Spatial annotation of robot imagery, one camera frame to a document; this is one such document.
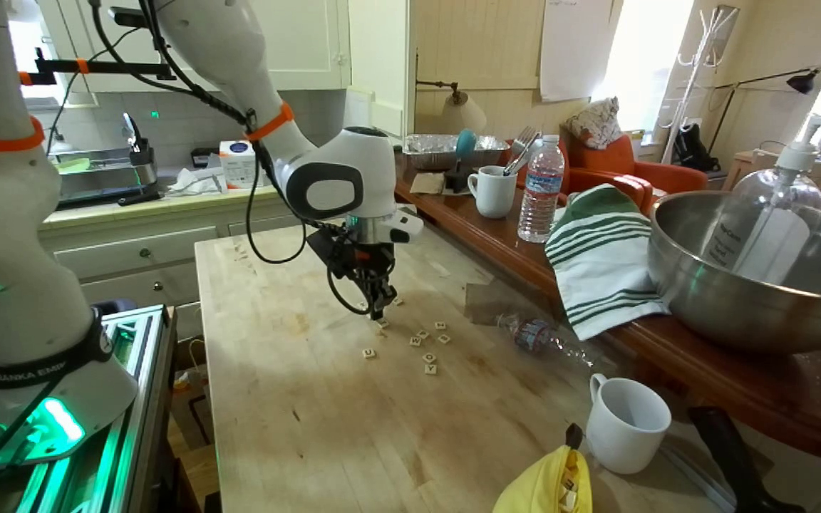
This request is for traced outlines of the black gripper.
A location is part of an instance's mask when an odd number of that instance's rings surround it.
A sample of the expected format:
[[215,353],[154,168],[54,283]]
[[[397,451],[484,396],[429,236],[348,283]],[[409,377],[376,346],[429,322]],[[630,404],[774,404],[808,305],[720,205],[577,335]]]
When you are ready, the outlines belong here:
[[382,219],[348,216],[342,225],[319,225],[308,245],[328,268],[330,293],[348,305],[338,283],[350,280],[370,305],[370,319],[382,319],[382,312],[397,300],[390,286],[393,245],[410,243],[422,228],[416,212],[399,209]]

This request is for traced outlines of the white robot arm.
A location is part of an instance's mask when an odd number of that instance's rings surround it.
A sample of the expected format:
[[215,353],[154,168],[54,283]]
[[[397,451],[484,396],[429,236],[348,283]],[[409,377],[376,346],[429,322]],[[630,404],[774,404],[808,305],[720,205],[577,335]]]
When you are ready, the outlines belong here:
[[[422,219],[393,199],[387,136],[348,127],[316,145],[298,127],[266,70],[266,34],[249,0],[144,0],[135,11],[158,41],[161,75],[234,117],[283,205],[311,228],[330,275],[348,278],[380,315],[390,300],[385,253],[416,236]],[[92,179],[64,174],[45,155],[45,129],[30,115],[0,0],[0,449],[30,463],[77,451],[137,399],[137,380],[115,356],[77,275],[40,241],[61,209],[135,202],[154,182],[129,158]]]

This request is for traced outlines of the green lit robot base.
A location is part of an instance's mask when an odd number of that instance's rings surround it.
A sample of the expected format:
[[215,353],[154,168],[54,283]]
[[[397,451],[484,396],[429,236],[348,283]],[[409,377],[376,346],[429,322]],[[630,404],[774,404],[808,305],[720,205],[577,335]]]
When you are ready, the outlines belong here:
[[110,315],[127,389],[64,377],[33,389],[0,421],[0,508],[8,513],[135,513],[149,506],[147,480],[169,377],[169,312]]

